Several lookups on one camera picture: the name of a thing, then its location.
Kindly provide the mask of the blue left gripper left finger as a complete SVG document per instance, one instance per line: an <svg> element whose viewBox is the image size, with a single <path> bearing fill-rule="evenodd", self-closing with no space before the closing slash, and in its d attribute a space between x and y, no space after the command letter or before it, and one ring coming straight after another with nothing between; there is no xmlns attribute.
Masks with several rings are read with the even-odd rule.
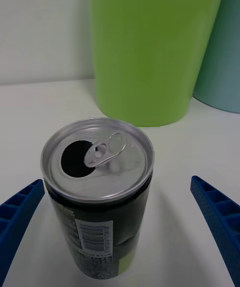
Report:
<svg viewBox="0 0 240 287"><path fill-rule="evenodd" d="M43 181L37 179L0 205L0 285L44 195Z"/></svg>

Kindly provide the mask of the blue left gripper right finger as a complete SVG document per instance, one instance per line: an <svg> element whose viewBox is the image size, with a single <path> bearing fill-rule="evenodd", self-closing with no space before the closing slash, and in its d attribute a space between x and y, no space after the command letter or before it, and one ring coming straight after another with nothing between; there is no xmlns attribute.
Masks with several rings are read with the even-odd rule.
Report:
<svg viewBox="0 0 240 287"><path fill-rule="evenodd" d="M240 286L240 206L194 175L190 191L211 231L234 286Z"/></svg>

